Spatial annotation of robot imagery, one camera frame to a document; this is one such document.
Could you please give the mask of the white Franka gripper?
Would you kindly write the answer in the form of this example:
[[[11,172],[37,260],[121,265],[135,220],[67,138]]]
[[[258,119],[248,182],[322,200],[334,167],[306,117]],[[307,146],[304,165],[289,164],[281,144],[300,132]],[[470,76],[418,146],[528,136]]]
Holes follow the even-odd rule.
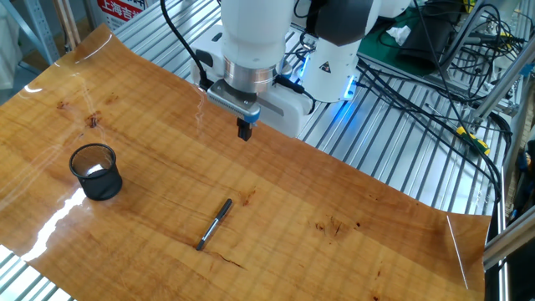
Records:
[[[194,53],[212,82],[207,98],[237,117],[237,136],[248,141],[258,121],[297,137],[305,116],[314,110],[300,86],[273,69],[261,71],[236,66],[222,54],[223,26],[216,25],[197,39]]]

